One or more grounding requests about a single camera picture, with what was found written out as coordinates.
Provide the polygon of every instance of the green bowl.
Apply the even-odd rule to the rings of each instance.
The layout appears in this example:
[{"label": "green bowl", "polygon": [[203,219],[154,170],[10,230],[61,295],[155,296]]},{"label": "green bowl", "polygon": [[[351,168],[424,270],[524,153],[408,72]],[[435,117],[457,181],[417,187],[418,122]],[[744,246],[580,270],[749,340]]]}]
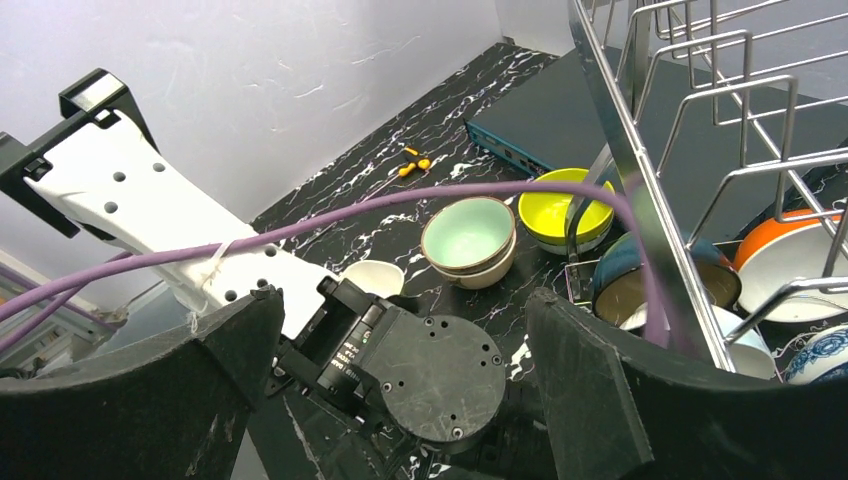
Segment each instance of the green bowl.
[{"label": "green bowl", "polygon": [[466,198],[440,210],[424,227],[421,251],[447,273],[485,270],[509,248],[515,217],[502,201]]}]

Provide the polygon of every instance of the white cup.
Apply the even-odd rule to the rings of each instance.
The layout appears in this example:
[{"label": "white cup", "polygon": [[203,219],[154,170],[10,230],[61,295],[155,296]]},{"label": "white cup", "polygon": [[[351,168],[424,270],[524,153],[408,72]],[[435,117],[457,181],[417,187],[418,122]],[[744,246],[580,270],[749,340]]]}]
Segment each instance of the white cup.
[{"label": "white cup", "polygon": [[793,385],[848,377],[848,325],[823,330],[807,341],[784,374]]},{"label": "white cup", "polygon": [[400,295],[403,291],[403,270],[397,265],[377,260],[360,260],[347,267],[341,274],[365,293],[381,298]]},{"label": "white cup", "polygon": [[[722,335],[727,335],[734,328],[742,324],[743,320],[733,312],[715,305],[712,307]],[[621,324],[620,328],[633,330],[644,326],[646,309],[647,304],[643,303],[640,305],[633,312],[633,315]],[[733,364],[736,366],[736,373],[766,380],[774,376],[775,365],[771,351],[769,351],[763,337],[756,330],[749,330],[748,333],[742,335],[742,338],[728,348],[728,352],[730,353],[730,358],[733,359]]]}]

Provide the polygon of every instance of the black bracket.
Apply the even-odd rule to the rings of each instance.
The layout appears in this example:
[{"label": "black bracket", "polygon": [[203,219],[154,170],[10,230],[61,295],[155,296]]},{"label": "black bracket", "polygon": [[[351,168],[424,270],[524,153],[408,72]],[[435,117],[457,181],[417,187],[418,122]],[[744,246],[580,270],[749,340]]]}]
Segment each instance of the black bracket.
[{"label": "black bracket", "polygon": [[64,120],[31,145],[0,132],[0,191],[62,235],[71,238],[79,233],[79,226],[35,193],[24,179],[37,182],[44,177],[53,168],[44,155],[84,125],[95,123],[106,129],[118,122],[120,117],[113,110],[120,110],[135,122],[144,138],[156,148],[130,89],[111,73],[98,68],[59,94],[59,111]]}]

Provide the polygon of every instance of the metal rack frame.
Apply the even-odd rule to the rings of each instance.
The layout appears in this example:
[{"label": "metal rack frame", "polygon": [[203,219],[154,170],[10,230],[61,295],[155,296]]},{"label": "metal rack frame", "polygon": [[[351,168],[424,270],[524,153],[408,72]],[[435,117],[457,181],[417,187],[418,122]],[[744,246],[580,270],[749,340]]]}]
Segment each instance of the metal rack frame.
[{"label": "metal rack frame", "polygon": [[[848,95],[798,105],[798,79],[787,73],[790,69],[848,57],[848,50],[752,71],[752,56],[758,40],[810,29],[834,21],[848,20],[848,12],[758,34],[745,29],[720,33],[720,24],[728,20],[789,0],[760,0],[756,4],[723,13],[719,12],[719,0],[709,0],[709,15],[697,20],[693,20],[693,1],[627,0],[626,42],[621,61],[615,70],[607,61],[604,48],[612,28],[616,2],[609,4],[607,19],[602,26],[598,27],[603,32],[602,39],[595,31],[598,14],[597,0],[568,0],[569,23],[607,139],[607,145],[598,155],[586,181],[601,184],[616,171],[621,178],[639,224],[654,274],[657,281],[665,287],[664,301],[671,309],[666,312],[670,327],[669,348],[711,361],[716,367],[732,372],[735,369],[727,347],[754,328],[781,302],[802,291],[818,290],[824,295],[848,291],[848,277],[833,276],[837,257],[840,255],[848,257],[848,244],[845,243],[848,222],[839,222],[837,227],[833,216],[840,215],[843,211],[825,210],[799,173],[799,170],[803,173],[813,167],[848,162],[848,148],[828,149],[800,156],[789,154],[795,112],[846,102]],[[655,52],[651,52],[649,48],[652,32],[666,43]],[[721,50],[732,46],[740,46],[743,49],[742,73],[727,76],[719,68],[718,55]],[[689,67],[689,86],[693,93],[687,96],[678,107],[672,132],[664,151],[661,152],[657,168],[654,169],[649,152],[641,139],[638,125],[644,114],[656,67],[663,57],[686,61]],[[696,84],[695,82],[694,68],[698,59],[706,64],[711,73],[709,83]],[[769,112],[752,113],[749,103],[751,92],[774,85],[785,86],[786,107]],[[737,113],[738,116],[730,119],[721,118],[718,99],[723,96],[733,99],[741,112]],[[691,236],[684,239],[658,180],[677,140],[687,106],[692,102],[706,99],[712,102],[713,125],[739,126],[739,167],[723,178]],[[784,116],[783,131],[782,138],[775,141],[759,120],[778,115]],[[746,153],[750,130],[753,130],[756,137],[763,142],[773,156],[772,159],[757,163],[748,162]],[[818,219],[825,231],[833,238],[833,242],[821,277],[795,280],[784,285],[759,308],[751,312],[742,325],[729,335],[722,336],[688,249],[695,243],[704,225],[709,221],[719,197],[728,184],[740,178],[766,174],[778,176],[774,212],[776,220],[789,223]],[[794,187],[813,213],[793,217],[783,215],[782,206],[785,191],[789,185]],[[575,220],[579,220],[589,203],[583,200],[578,199],[572,202],[566,216],[566,225],[569,227],[567,229],[568,245],[572,246],[572,252],[576,251],[573,246],[576,245],[576,226],[579,223]],[[570,257],[572,263],[574,260],[576,260],[576,254]]]}]

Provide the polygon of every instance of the purple cable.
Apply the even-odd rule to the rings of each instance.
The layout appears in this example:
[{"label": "purple cable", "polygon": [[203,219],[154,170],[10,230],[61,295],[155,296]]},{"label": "purple cable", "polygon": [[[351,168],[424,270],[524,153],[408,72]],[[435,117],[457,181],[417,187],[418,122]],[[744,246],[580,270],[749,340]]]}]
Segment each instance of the purple cable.
[{"label": "purple cable", "polygon": [[[660,346],[667,346],[668,335],[665,330],[665,322],[661,316],[663,297],[659,293],[659,285],[654,281],[654,275],[645,248],[639,236],[638,227],[633,217],[630,205],[624,197],[619,197],[599,186],[570,182],[501,182],[501,183],[478,183],[470,185],[437,186],[415,190],[407,190],[391,195],[380,196],[343,207],[323,215],[312,217],[308,220],[298,222],[294,225],[279,228],[255,237],[244,238],[233,242],[227,249],[227,253],[236,253],[254,249],[263,245],[280,241],[285,238],[294,237],[301,233],[314,230],[324,225],[343,220],[345,218],[359,215],[388,205],[411,202],[430,197],[459,197],[474,195],[514,195],[524,192],[538,193],[570,193],[582,197],[591,198],[609,205],[615,210],[624,226],[633,232],[639,246],[639,255],[645,268],[642,268],[642,281],[645,286],[645,301],[647,302],[647,324],[645,325],[644,338],[649,342]],[[88,283],[101,278],[117,275],[119,273],[137,270],[139,268],[153,267],[164,263],[182,262],[201,257],[210,257],[220,247],[220,243],[204,245],[199,247],[170,250],[166,252],[135,255],[122,260],[115,260],[103,265],[89,268],[65,277],[53,280],[38,288],[25,292],[0,305],[0,322],[8,319],[15,313],[37,304],[47,298],[53,297],[66,290],[82,287]]]},{"label": "purple cable", "polygon": [[[115,260],[121,260],[121,259],[131,257],[131,256],[132,256],[132,254],[129,253],[129,252],[123,252],[121,254],[115,255],[114,257],[110,258],[109,260],[107,260],[107,262],[114,262]],[[54,298],[52,302],[47,304],[47,306],[44,307],[43,310],[41,310],[37,314],[33,315],[32,318],[28,319],[26,322],[22,323],[17,329],[15,329],[15,331],[6,335],[3,338],[0,338],[0,353],[5,352],[9,347],[18,343],[22,338],[27,336],[29,334],[29,332],[35,330],[35,328],[37,326],[44,323],[44,321],[47,320],[50,317],[50,315],[53,315],[54,313],[56,313],[56,310],[59,310],[60,308],[62,308],[62,305],[64,305],[68,300],[73,298],[73,296],[76,295],[77,293],[79,293],[80,290],[82,290],[83,288],[85,288],[85,285],[78,285],[78,286],[62,293],[58,297]],[[100,323],[101,325],[107,326],[112,331],[117,330],[117,328],[115,328],[113,325],[109,325],[106,322],[98,322],[98,323]]]}]

